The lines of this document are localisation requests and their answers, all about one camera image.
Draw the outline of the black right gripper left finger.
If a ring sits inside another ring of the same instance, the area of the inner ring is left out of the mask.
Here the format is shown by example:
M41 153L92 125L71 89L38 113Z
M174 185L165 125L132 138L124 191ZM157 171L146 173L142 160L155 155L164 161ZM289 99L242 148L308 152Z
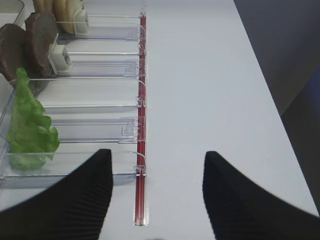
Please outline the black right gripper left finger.
M112 193L112 152L100 149L45 191L1 211L0 238L97 240Z

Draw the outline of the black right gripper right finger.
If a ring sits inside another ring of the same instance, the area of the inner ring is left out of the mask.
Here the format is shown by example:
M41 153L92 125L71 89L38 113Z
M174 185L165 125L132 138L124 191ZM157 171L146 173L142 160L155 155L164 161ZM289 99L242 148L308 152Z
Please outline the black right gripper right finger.
M218 152L204 160L202 194L217 240L318 240L320 219L281 200Z

